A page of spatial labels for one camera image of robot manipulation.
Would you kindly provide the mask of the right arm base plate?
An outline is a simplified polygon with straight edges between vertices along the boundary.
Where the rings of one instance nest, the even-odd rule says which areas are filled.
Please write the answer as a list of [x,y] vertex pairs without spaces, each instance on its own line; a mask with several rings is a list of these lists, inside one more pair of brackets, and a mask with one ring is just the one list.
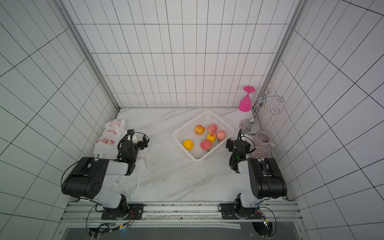
[[221,203],[218,210],[223,220],[261,220],[263,218],[258,208],[245,208],[235,203]]

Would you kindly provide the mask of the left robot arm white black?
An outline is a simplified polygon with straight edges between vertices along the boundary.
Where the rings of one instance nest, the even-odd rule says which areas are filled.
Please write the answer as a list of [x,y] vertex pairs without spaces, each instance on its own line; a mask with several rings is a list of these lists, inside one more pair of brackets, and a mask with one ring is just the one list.
[[62,193],[94,202],[117,215],[117,219],[124,218],[129,213],[127,198],[109,187],[106,177],[122,180],[133,173],[139,151],[144,150],[150,141],[146,134],[141,138],[137,134],[133,129],[127,130],[117,144],[117,157],[113,160],[81,158],[66,179],[61,180]]

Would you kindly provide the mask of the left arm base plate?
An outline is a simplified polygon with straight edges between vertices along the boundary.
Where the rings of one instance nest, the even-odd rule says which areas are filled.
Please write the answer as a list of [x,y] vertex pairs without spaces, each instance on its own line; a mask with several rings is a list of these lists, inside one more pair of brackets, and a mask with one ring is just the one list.
[[117,207],[116,209],[104,208],[101,219],[111,221],[128,221],[132,217],[134,220],[142,218],[144,204],[126,204]]

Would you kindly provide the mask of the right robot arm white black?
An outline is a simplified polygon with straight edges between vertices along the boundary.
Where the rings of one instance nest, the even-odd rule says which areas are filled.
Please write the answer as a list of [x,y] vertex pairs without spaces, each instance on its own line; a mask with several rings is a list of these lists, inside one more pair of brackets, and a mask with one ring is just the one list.
[[228,139],[226,149],[231,152],[230,169],[237,174],[248,174],[250,190],[240,193],[234,201],[234,212],[237,215],[257,210],[265,200],[285,197],[287,184],[274,158],[264,158],[266,147],[257,145],[254,140],[239,131],[235,140]]

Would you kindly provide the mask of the white basket perforated plastic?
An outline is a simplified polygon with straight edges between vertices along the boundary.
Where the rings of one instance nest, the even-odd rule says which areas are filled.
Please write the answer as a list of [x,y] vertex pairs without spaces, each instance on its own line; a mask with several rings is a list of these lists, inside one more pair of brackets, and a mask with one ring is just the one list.
[[[212,143],[211,150],[207,152],[201,149],[201,142],[207,139],[207,135],[209,133],[207,128],[210,124],[216,124],[218,131],[225,131],[227,136],[220,142],[216,139]],[[201,125],[205,128],[205,132],[202,135],[195,133],[194,130],[197,125]],[[205,111],[176,129],[173,132],[173,138],[176,141],[176,144],[191,160],[199,162],[208,157],[213,151],[223,146],[226,143],[226,140],[231,137],[234,132],[234,129],[220,116],[212,111]],[[185,140],[192,140],[194,142],[194,148],[192,150],[188,151],[183,147],[183,142]]]

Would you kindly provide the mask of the yellow-pink peach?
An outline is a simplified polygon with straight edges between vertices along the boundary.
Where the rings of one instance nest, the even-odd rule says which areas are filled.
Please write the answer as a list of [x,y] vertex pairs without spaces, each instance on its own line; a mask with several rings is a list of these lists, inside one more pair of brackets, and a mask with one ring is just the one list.
[[207,135],[207,140],[209,140],[211,143],[213,143],[217,139],[215,132],[209,132]]

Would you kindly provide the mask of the yellow fruit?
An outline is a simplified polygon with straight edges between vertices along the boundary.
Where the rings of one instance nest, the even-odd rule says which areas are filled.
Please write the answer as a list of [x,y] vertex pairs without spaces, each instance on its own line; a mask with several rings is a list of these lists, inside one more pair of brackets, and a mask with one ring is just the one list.
[[183,142],[183,147],[186,150],[190,151],[190,150],[192,150],[194,148],[194,142],[192,140],[185,140]]

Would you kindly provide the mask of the white printed plastic bag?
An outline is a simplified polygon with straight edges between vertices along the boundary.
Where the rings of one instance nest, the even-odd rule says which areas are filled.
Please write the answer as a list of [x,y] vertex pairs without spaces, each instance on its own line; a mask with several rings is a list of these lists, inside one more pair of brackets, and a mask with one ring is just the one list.
[[128,164],[127,174],[121,178],[116,178],[114,183],[116,189],[125,195],[131,201],[139,192],[142,175],[146,170],[145,153],[146,148],[138,150],[136,162],[122,162]]

